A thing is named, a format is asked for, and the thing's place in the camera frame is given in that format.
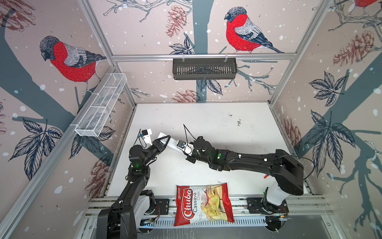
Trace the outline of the white remote control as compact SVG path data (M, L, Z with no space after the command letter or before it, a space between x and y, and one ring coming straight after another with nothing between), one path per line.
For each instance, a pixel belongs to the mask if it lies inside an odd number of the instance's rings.
M176 146L177 141L178 141L178 140L173 139L173 138L171 137L171 139L170 139L170 141L169 141L167 147L169 147L169 148L171 148L171 149L173 149L173 150L175 150L175 151L177 151L177 152L181 152L181 150L178 149L177 146Z

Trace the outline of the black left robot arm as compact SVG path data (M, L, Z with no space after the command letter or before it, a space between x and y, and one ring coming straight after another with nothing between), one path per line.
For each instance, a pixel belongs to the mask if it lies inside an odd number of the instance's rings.
M140 220L155 207L151 190L144 190L150 178L149 165L170 142L169 135L160 137L148 148L134 145L129 151L127 184L118 199L97 217L97 239L136 239Z

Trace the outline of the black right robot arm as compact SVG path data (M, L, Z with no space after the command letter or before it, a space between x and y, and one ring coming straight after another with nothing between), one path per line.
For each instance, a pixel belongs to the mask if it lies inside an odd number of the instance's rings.
M190 145L179 143L179 148L195 163L205 162L217 171L245 170L263 173L275 178L267 187L262 198L248 200L248 210L252 213L271 215L286 211L286 198L304 194L304 167L286 151L277 149L269 154L245 154L230 150L216 149L202 136Z

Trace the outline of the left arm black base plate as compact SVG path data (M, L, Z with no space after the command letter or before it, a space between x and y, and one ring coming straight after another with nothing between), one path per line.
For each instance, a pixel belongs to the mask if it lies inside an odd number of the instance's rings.
M168 215L169 214L169 199L155 199L150 201L150 207L147 215Z

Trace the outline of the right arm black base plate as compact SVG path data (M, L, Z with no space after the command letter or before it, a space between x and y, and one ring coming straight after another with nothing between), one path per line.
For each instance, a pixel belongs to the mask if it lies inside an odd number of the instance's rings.
M264 198L259 197L247 198L246 201L250 214L273 215L289 213L286 200L284 200L280 206L275 206L266 202Z

